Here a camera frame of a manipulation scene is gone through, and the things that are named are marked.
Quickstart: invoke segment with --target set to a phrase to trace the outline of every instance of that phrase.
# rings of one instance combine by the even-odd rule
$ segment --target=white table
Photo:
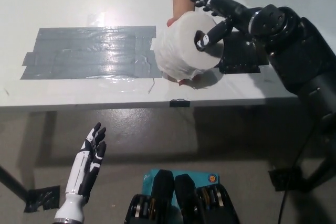
[[[236,0],[248,6],[273,3],[308,17],[336,50],[334,0]],[[263,104],[293,98],[271,66],[257,74],[230,74],[215,85],[194,90],[161,79],[20,80],[26,52],[41,27],[85,27],[92,14],[100,26],[156,26],[172,16],[172,0],[1,0],[0,110],[50,111],[169,106],[174,99],[190,106]]]

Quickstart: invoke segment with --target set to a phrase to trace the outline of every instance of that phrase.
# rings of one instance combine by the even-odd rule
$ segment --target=gray floor
[[[97,121],[108,128],[108,150],[86,223],[123,223],[151,168],[217,172],[242,223],[276,223],[282,193],[267,171],[292,162],[311,126],[298,106],[8,113],[0,115],[0,164],[28,188],[61,185],[63,191]],[[323,155],[312,141],[304,156],[309,173]],[[333,179],[308,195],[291,193],[283,223],[336,222],[335,185]],[[55,214],[23,214],[23,202],[3,185],[0,205],[1,223],[52,223]]]

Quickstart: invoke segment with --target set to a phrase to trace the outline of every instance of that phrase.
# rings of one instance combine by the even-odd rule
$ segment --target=gray duct tape
[[[39,39],[109,39],[120,36],[136,38],[156,38],[155,26],[115,26],[83,28],[40,28]]]
[[[21,79],[160,78],[155,26],[41,28]]]
[[[57,52],[57,51],[149,51],[151,38],[123,38],[109,41],[95,41],[91,39],[47,39],[37,40],[34,52]]]

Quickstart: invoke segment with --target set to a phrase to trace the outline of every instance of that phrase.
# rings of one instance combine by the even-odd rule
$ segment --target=robotic hand
[[[324,134],[335,126],[336,56],[308,19],[288,7],[247,8],[233,0],[191,1],[206,12],[212,11],[213,16],[225,18],[207,34],[195,34],[199,51],[224,39],[233,27],[252,36],[262,45],[285,88],[296,94],[319,122],[320,131]]]
[[[106,128],[100,131],[100,123],[90,131],[73,162],[66,188],[66,201],[57,211],[54,224],[82,224],[84,221],[83,206],[88,202],[90,192],[96,181],[102,163],[106,143]]]

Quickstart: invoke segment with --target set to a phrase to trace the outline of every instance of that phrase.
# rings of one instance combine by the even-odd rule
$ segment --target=toilet paper roll
[[[176,80],[192,79],[216,66],[224,50],[223,42],[205,52],[195,46],[198,30],[207,33],[216,25],[204,13],[187,12],[160,33],[153,45],[158,68]]]

